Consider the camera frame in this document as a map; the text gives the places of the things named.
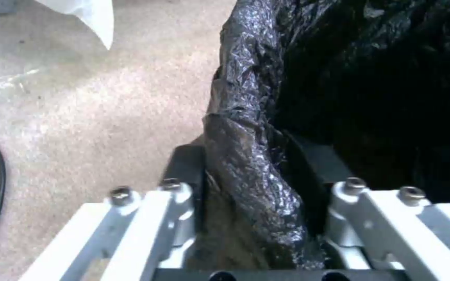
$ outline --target screw hole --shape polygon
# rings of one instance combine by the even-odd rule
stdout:
[[[350,279],[339,272],[328,272],[322,276],[320,281],[350,281]]]
[[[229,272],[215,272],[209,277],[209,281],[237,281],[237,279]]]

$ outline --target bolt head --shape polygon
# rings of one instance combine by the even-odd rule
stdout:
[[[361,178],[350,177],[345,181],[345,193],[357,195],[367,187],[367,184]]]
[[[125,185],[111,190],[109,197],[112,204],[116,206],[126,206],[133,202],[132,189]]]
[[[161,190],[176,191],[180,189],[180,180],[177,178],[165,178],[162,180]]]
[[[401,187],[398,197],[408,206],[417,206],[421,199],[425,199],[425,192],[417,187]]]

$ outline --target beige carpet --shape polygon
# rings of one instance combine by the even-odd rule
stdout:
[[[172,149],[202,132],[233,5],[114,0],[110,51],[31,0],[0,17],[0,281],[17,280],[82,203],[116,185],[153,189]]]

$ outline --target black plastic part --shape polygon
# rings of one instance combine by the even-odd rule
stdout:
[[[286,148],[289,170],[304,177],[293,177],[290,184],[301,196],[308,228],[323,234],[330,189],[338,181],[353,176],[333,146],[316,144],[306,137],[284,132],[290,142]]]
[[[217,272],[182,269],[157,269],[153,281],[409,281],[402,270],[265,270],[229,271],[222,276],[234,279],[213,277]]]
[[[177,146],[159,184],[162,184],[167,178],[177,178],[192,187],[195,214],[198,218],[195,227],[199,231],[202,228],[202,201],[205,184],[204,148],[198,144]]]

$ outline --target floor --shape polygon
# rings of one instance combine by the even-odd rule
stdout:
[[[202,132],[233,5],[114,0],[110,51],[32,0],[0,16],[0,280],[17,280],[81,204],[153,189],[171,150]]]

